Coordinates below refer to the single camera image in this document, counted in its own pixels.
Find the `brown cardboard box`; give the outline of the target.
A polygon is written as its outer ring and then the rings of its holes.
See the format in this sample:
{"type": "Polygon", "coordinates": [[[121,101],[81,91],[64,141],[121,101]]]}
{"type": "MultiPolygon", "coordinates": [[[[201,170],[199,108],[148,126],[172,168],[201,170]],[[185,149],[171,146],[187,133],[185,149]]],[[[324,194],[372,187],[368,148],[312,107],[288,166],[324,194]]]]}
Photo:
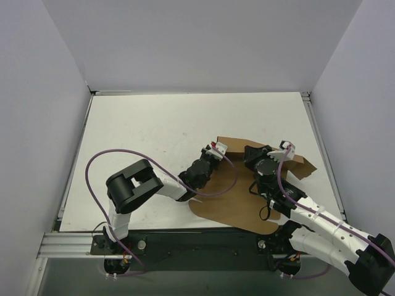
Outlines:
{"type": "MultiPolygon", "coordinates": [[[[256,234],[272,234],[279,225],[281,214],[272,211],[270,221],[262,221],[260,210],[267,206],[262,197],[249,193],[252,184],[253,172],[243,163],[244,147],[263,147],[264,144],[247,139],[217,136],[217,141],[228,146],[226,156],[233,162],[238,170],[238,180],[228,192],[215,197],[197,195],[188,202],[190,210],[198,217],[240,228],[256,234]]],[[[310,176],[316,169],[306,158],[295,155],[293,160],[285,161],[281,169],[281,176],[287,177],[292,173],[298,180],[310,176]]],[[[222,192],[233,184],[235,179],[234,169],[222,160],[218,170],[214,170],[206,186],[200,193],[212,194],[222,192]]]]}

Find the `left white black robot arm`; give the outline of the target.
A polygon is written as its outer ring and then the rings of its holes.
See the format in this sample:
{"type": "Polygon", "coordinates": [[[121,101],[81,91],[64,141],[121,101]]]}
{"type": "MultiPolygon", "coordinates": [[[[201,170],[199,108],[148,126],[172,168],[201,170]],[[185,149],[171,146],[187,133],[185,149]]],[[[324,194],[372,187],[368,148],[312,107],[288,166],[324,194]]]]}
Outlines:
{"type": "Polygon", "coordinates": [[[131,213],[154,194],[177,202],[194,197],[210,180],[227,149],[221,142],[214,148],[206,146],[200,158],[174,178],[155,169],[145,158],[110,176],[106,181],[110,223],[106,226],[105,247],[115,254],[125,250],[131,213]]]}

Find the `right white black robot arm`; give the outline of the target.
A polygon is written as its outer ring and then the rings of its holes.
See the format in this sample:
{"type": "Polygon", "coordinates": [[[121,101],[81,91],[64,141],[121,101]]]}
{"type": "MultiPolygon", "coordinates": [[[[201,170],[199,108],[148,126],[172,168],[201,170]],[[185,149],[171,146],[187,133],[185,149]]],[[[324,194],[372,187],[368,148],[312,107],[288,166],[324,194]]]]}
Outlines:
{"type": "Polygon", "coordinates": [[[254,174],[254,195],[285,219],[280,232],[293,250],[342,271],[365,295],[382,294],[394,276],[391,240],[347,224],[281,177],[282,166],[292,156],[294,146],[290,142],[282,142],[278,150],[245,146],[243,162],[254,174]]]}

